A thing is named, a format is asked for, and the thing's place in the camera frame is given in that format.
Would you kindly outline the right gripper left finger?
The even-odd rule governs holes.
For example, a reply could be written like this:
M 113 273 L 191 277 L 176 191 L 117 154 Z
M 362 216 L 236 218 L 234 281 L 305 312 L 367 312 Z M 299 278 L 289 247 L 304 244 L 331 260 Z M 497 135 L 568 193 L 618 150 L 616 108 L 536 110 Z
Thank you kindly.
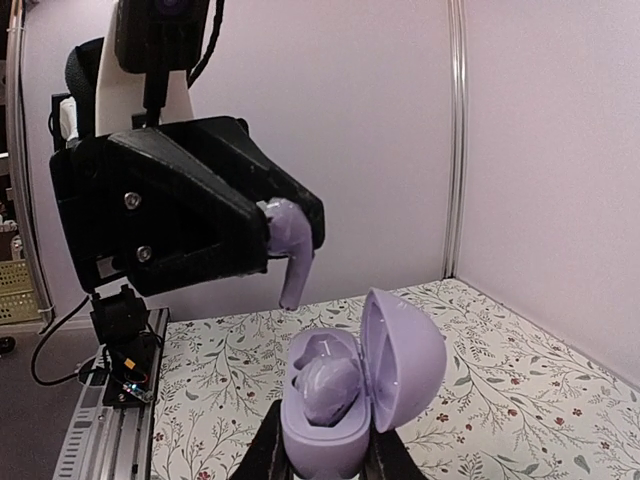
M 282 437 L 281 400 L 274 401 L 239 464 L 239 480 L 284 480 L 290 478 Z

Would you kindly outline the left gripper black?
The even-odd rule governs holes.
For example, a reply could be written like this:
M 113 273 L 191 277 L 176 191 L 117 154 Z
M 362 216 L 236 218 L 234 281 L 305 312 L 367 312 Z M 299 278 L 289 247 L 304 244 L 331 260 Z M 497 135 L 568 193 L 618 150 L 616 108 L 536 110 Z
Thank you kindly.
M 87 293 L 125 278 L 150 297 L 267 268 L 261 210 L 157 129 L 74 139 L 49 167 Z

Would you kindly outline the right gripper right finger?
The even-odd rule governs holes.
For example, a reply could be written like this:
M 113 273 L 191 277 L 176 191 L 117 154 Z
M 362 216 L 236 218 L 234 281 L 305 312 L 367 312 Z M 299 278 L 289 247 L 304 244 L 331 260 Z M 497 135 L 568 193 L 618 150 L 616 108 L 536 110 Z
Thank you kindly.
M 368 480 L 425 480 L 395 430 L 373 430 L 364 460 L 364 478 Z

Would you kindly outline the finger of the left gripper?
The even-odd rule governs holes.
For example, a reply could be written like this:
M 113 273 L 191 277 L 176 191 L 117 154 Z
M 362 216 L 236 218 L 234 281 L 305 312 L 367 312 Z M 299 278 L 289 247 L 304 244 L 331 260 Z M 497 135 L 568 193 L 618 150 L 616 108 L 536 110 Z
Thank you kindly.
M 313 248 L 323 246 L 323 202 L 259 148 L 245 119 L 208 117 L 163 124 L 160 131 L 250 201 L 284 198 L 297 204 L 311 226 Z

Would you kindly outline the purple earbud charging case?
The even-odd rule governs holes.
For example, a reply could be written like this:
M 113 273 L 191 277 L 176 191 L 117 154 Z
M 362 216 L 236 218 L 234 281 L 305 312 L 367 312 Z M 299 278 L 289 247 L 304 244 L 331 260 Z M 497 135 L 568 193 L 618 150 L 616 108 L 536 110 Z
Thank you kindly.
M 281 425 L 302 479 L 351 479 L 372 433 L 413 421 L 437 396 L 447 367 L 431 317 L 380 289 L 365 299 L 359 333 L 311 328 L 289 345 Z

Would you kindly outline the purple earbud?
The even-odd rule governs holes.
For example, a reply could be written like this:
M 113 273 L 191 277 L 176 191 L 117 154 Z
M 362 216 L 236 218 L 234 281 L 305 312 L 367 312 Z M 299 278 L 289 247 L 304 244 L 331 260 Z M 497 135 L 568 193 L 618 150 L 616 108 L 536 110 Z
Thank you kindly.
M 302 410 L 313 426 L 339 423 L 360 392 L 361 372 L 347 357 L 319 356 L 302 368 L 293 382 Z
M 284 198 L 272 198 L 261 209 L 269 227 L 267 252 L 288 259 L 279 306 L 296 310 L 314 259 L 312 228 L 303 210 Z

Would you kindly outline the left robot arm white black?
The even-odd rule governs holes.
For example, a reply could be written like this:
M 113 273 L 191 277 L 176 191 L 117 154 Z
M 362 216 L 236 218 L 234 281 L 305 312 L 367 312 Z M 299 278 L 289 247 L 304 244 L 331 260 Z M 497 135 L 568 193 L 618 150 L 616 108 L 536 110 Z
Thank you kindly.
M 322 201 L 260 150 L 241 118 L 99 134 L 102 50 L 98 38 L 68 56 L 80 136 L 49 162 L 100 344 L 131 355 L 142 348 L 147 297 L 263 273 L 277 258 L 288 262 L 279 304 L 297 308 L 325 239 Z

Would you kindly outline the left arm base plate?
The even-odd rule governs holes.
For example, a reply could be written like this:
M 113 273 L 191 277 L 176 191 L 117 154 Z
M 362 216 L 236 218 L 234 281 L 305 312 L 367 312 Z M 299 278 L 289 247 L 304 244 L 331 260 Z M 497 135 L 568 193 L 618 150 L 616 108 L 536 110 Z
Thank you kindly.
M 96 359 L 85 362 L 78 371 L 80 383 L 104 387 L 102 404 L 113 408 L 150 405 L 156 396 L 157 360 L 163 341 L 152 331 L 120 344 L 102 345 Z

